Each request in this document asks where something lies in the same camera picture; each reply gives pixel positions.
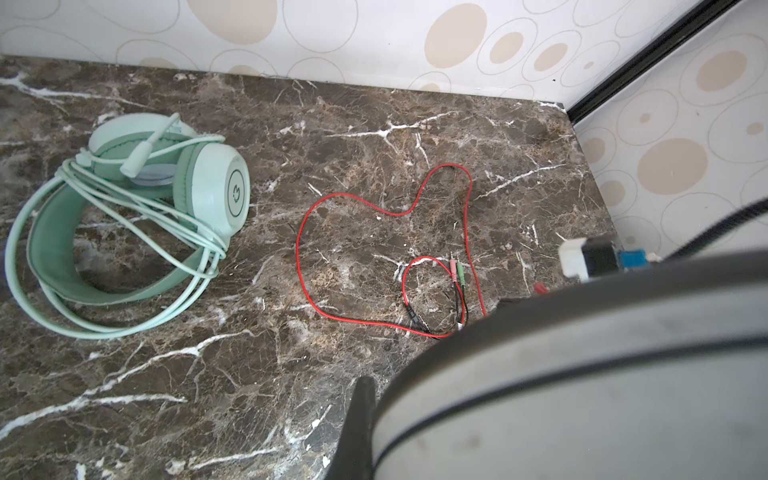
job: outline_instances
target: circular logo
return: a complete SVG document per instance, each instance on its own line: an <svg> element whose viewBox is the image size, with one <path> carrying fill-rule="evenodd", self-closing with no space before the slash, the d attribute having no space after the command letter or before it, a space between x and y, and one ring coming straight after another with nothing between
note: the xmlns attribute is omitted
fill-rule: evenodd
<svg viewBox="0 0 768 480"><path fill-rule="evenodd" d="M245 180L240 170L235 170L227 181L227 207L233 217L240 215L245 205Z"/></svg>

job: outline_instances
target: red cable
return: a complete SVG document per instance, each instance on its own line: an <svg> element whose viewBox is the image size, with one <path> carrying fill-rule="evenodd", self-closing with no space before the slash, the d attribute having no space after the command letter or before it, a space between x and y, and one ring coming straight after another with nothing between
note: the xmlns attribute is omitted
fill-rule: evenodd
<svg viewBox="0 0 768 480"><path fill-rule="evenodd" d="M466 168L464 168L464 167L462 167L461 165L458 165L458 164L442 164L442 165L438 165L435 168L432 168L429 171L429 173L427 173L426 178L422 182L422 186L419 188L419 192L416 194L416 199L413 201L413 204L411 205L411 207L408 210L406 210L404 212L397 213L397 212L390 212L390 211L387 211L387 210L383 210L382 208L379 208L376 205L371 204L367 200L363 200L362 198L357 197L356 195L352 195L352 194L348 194L348 193L344 193L344 192L339 192L339 193L335 193L335 194L326 195L325 197L321 198L320 200L315 202L310 207L310 209L304 215L304 220L301 222L301 227L299 228L299 234L296 235L296 271L299 274L299 282L301 282L301 289L304 291L304 296L306 297L307 301L310 302L310 305L312 306L312 308L315 309L315 311L317 311L320 315L325 316L326 318L330 318L330 319L334 319L334 320L339 320L340 322L358 323L360 325L391 326L392 328L396 328L396 329L400 329L400 330L405 330L406 332L411 332L411 333L414 333L416 335L428 336L428 337L435 338L435 339L445 338L445 337L451 336L453 334L453 332L451 332L451 333L444 333L444 334L425 333L425 332L421 332L421 331L416 330L416 329L408 328L407 326L403 326L403 325L400 325L398 323L373 322L371 320L360 320L360 319L347 318L345 316L331 315L330 313L325 312L322 309L320 309L320 307L318 307L313 302L312 297L310 296L309 291L307 291L307 289L306 289L306 284L304 283L304 276L301 273L301 262L300 262L300 259L299 259L299 246L300 246L300 242L301 242L301 234L304 231L304 227L306 226L306 221L310 218L310 214L321 203L325 202L326 200L330 200L331 198L334 198L334 197L349 197L349 198L352 198L354 200L363 202L365 205L367 205L368 207L371 207L372 209L376 210L377 212L380 212L381 214L389 215L391 217L404 217L405 215L408 215L411 212L413 212L413 209L416 207L416 204L419 202L419 198L422 196L422 191L424 190L424 187L426 187L426 184L429 181L429 178L432 176L432 174L434 174L437 170L439 170L441 168L444 168L444 167L458 168L459 170L462 170L465 174L467 174L467 177L469 178L469 189L467 190L467 197L464 200L464 246L465 246L466 253L467 253L467 261L469 263L469 267L472 269L472 275L475 277L475 285L477 286L477 289L478 289L478 299L480 300L480 310L482 310L483 316L487 316L488 315L485 312L485 304L483 303L482 293L480 291L480 279L478 278L477 273L475 272L475 265L472 263L472 255L470 255L470 253L469 253L469 232L467 231L467 209L469 207L469 195L472 193L472 175L469 173L469 171ZM423 257L418 257L418 258L415 258L415 259L411 260L410 263L408 264L408 266L406 267L406 270L402 274L402 298L406 302L406 305L408 304L408 297L406 296L406 275L408 274L408 270L410 270L411 266L413 265L413 263L415 261L421 260L421 259L424 259L424 258L430 259L432 261L437 262L440 266L442 266L445 269L446 272L448 272L449 276L451 275L451 270L448 267L446 267L442 262L437 260L436 258L423 256ZM462 323L464 323L464 317L465 317L465 312L464 312L464 314L462 314Z"/></svg>

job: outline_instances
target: headphones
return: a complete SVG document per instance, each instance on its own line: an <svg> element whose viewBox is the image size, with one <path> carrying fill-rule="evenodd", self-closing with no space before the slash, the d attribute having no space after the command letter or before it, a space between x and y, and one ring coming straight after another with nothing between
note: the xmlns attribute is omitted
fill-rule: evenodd
<svg viewBox="0 0 768 480"><path fill-rule="evenodd" d="M206 289L226 256L230 237L245 224L250 202L247 165L220 135L199 135L179 114L128 114L97 128L74 159L23 206L5 245L5 277L19 306L41 325L79 339L109 339L153 328L185 311ZM27 261L43 294L82 329L54 323L30 302L18 280L16 250L24 226L42 203L27 240ZM86 283L74 266L74 234L93 204L135 233L176 268L129 293L108 293ZM179 261L109 204L127 207L195 248ZM191 281L158 315L131 327L92 323L64 303L105 306L147 299Z"/></svg>

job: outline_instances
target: wall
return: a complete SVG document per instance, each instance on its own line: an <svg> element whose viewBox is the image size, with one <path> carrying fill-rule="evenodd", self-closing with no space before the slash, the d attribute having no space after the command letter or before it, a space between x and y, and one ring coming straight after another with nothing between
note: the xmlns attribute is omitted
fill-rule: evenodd
<svg viewBox="0 0 768 480"><path fill-rule="evenodd" d="M697 0L2 0L2 52L574 104Z"/></svg>
<svg viewBox="0 0 768 480"><path fill-rule="evenodd" d="M744 0L576 125L627 248L666 255L768 196L768 2ZM713 248L768 245L768 217Z"/></svg>

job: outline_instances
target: brown marble countertop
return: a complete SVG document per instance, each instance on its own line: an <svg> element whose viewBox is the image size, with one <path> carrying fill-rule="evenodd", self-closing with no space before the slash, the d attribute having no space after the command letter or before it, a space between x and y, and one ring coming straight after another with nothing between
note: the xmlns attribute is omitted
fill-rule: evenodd
<svg viewBox="0 0 768 480"><path fill-rule="evenodd" d="M398 210L430 167L466 166L475 179L472 254L489 310L499 298L531 295L535 282L564 286L562 237L613 230L555 104L28 58L0 65L3 244L26 199L119 114L177 111L197 131L225 135L245 157L253 191L218 278L159 328L73 340L31 321L2 290L3 478L322 478L355 378L385 388L435 340L340 324L309 308L293 243L321 194L346 191ZM324 204L303 236L313 297L334 313L405 322L403 263L419 254L465 260L465 188L462 175L441 170L414 213L397 219L345 200ZM84 278L128 291L170 269L110 220L84 215L75 240ZM136 224L159 235L144 223ZM29 271L22 281L41 301ZM409 289L433 329L450 327L442 270L416 267ZM124 325L174 293L78 310ZM473 285L467 295L477 319Z"/></svg>

